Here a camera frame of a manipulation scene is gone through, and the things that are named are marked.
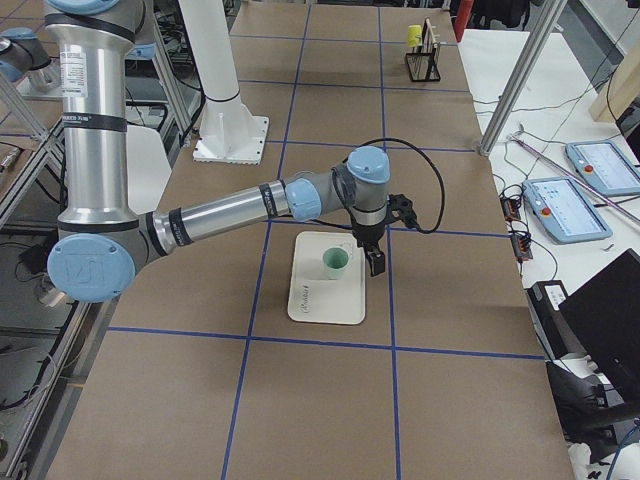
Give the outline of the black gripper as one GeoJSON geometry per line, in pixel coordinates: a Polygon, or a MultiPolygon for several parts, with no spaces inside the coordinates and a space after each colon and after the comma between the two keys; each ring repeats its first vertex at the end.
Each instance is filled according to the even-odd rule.
{"type": "Polygon", "coordinates": [[[365,225],[356,219],[351,220],[352,234],[357,246],[364,249],[364,254],[369,265],[370,276],[376,277],[385,272],[385,254],[379,249],[379,241],[385,232],[385,221],[365,225]]]}

